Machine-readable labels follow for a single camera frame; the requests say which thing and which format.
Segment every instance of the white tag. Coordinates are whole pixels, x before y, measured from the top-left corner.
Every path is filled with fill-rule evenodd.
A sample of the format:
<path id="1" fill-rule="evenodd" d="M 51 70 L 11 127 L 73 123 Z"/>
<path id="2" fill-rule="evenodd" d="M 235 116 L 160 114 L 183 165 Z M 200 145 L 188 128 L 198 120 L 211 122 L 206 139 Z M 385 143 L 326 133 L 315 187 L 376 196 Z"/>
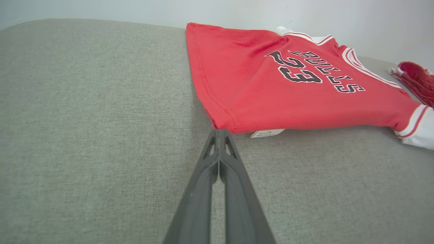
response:
<path id="1" fill-rule="evenodd" d="M 282 133 L 284 130 L 285 129 L 274 129 L 274 130 L 257 131 L 255 133 L 253 133 L 250 138 L 258 138 L 258 137 L 266 137 L 266 136 L 277 135 L 277 134 Z"/>

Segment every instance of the bulls jersey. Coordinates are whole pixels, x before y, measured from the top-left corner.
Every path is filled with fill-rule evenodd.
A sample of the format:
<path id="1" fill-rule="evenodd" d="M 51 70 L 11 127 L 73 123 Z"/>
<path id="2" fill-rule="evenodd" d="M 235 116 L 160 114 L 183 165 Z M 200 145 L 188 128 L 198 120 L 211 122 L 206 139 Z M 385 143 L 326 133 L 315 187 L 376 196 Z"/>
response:
<path id="1" fill-rule="evenodd" d="M 332 36 L 190 23 L 194 86 L 217 129 L 389 126 L 404 143 L 434 148 L 434 110 L 373 74 Z"/>

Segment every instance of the gray fabric cushion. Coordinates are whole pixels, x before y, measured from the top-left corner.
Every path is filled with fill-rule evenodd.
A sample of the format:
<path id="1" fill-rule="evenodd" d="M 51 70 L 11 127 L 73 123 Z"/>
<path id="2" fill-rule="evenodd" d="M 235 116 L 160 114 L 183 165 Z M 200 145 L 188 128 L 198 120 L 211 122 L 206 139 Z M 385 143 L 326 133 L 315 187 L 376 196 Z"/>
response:
<path id="1" fill-rule="evenodd" d="M 161 242 L 212 129 L 185 30 L 27 22 L 0 31 L 0 72 L 0 242 Z M 370 126 L 234 138 L 279 243 L 434 242 L 434 151 Z"/>

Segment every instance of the white wall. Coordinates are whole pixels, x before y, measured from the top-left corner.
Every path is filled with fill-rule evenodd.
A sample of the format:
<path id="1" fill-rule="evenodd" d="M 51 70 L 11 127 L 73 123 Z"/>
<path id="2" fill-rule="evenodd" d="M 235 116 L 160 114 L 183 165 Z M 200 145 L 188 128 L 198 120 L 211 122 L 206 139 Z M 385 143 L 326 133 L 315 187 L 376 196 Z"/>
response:
<path id="1" fill-rule="evenodd" d="M 273 31 L 282 25 L 311 36 L 332 34 L 360 56 L 434 70 L 433 0 L 0 0 L 0 29 L 46 18 Z"/>

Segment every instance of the white jersey trim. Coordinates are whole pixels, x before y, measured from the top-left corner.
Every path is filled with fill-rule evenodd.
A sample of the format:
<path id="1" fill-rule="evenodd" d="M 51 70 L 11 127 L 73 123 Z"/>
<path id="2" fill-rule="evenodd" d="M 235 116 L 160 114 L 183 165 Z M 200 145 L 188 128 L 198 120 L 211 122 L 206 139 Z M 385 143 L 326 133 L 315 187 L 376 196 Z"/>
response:
<path id="1" fill-rule="evenodd" d="M 434 150 L 434 109 L 420 104 L 410 117 L 408 126 L 395 132 L 402 143 Z"/>
<path id="2" fill-rule="evenodd" d="M 344 52 L 342 53 L 342 57 L 345 60 L 345 62 L 347 62 L 349 65 L 351 65 L 352 67 L 354 67 L 356 70 L 372 77 L 375 78 L 385 84 L 388 84 L 390 86 L 396 87 L 396 88 L 401 88 L 398 84 L 396 84 L 395 82 L 392 81 L 388 81 L 384 78 L 382 78 L 381 76 L 378 76 L 376 74 L 374 74 L 373 72 L 369 71 L 367 68 L 365 68 L 362 63 L 360 63 L 360 61 L 357 59 L 357 56 L 355 55 L 355 51 L 352 48 L 347 47 Z"/>
<path id="3" fill-rule="evenodd" d="M 315 43 L 318 46 L 324 45 L 325 43 L 327 43 L 328 41 L 333 39 L 332 35 L 323 36 L 323 37 L 311 37 L 306 33 L 294 32 L 294 31 L 287 29 L 283 26 L 277 27 L 277 33 L 281 36 L 286 36 L 286 35 L 298 36 L 298 37 L 304 38 L 304 39 L 306 39 L 312 43 Z"/>

